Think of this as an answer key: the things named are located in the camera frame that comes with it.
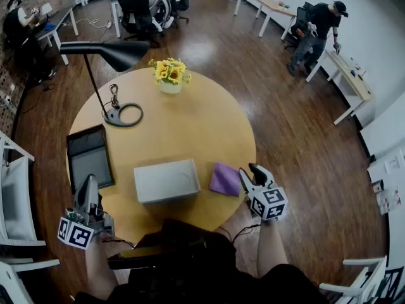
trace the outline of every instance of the purple cloth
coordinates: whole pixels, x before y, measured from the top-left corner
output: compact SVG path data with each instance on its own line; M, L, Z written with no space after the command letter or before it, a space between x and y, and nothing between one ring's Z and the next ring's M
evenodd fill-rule
M238 170L216 162L209 188L217 193L238 197L240 191Z

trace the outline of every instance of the round wooden table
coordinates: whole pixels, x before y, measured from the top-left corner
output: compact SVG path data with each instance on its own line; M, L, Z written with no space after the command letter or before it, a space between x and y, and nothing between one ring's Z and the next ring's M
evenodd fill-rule
M104 211L115 223L115 235L137 243L145 234L159 231L165 218L173 218L213 231L244 200L209 190L214 162L248 168L256 162L256 145L250 123L236 100L212 80L191 72L192 80L180 94L160 92L152 68L126 73L100 88L104 103L111 100L110 84L117 84L120 103L134 102L144 110L142 121L131 128L104 122L94 93L76 116L70 133L103 124L115 185L100 189ZM121 119L131 122L135 108ZM166 203L140 204L134 168L194 159L201 192Z

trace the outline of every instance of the flower vase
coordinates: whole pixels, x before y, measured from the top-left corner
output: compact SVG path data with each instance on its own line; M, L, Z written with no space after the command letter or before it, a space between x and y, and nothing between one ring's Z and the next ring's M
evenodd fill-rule
M160 91L167 94L178 94L182 90L182 84L160 83Z

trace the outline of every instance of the black desk lamp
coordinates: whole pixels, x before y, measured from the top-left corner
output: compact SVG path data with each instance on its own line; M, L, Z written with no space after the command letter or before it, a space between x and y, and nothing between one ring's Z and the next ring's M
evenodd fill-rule
M111 100L113 107L109 111L106 111L101 101L96 82L94 81L87 54L100 54L114 70L122 72L138 63L144 57L148 49L148 42L64 42L61 44L60 51L61 54L83 54L91 82L93 83L94 90L103 109L104 120L112 126L131 127L137 125L144 116L142 108L135 103L126 103L120 106L116 98L118 87L117 85L112 85L110 90L113 94L113 99ZM120 120L121 111L127 107L136 107L140 110L140 117L132 123L124 123Z

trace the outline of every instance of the lamp base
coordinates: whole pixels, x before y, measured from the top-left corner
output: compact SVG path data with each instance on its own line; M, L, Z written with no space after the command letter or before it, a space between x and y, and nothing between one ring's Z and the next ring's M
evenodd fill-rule
M135 107L135 108L138 108L140 110L139 118L136 121L132 122L132 123L124 123L124 122L122 122L120 120L121 111L123 111L125 108L128 108L128 107ZM108 117L103 116L104 120L107 123L109 123L110 125L112 125L112 126L116 126L116 127L132 127L132 126L137 125L142 120L142 117L144 116L144 111L142 110L142 108L138 104L127 103L127 104L120 105L119 108L110 109L109 111L107 111L107 116Z

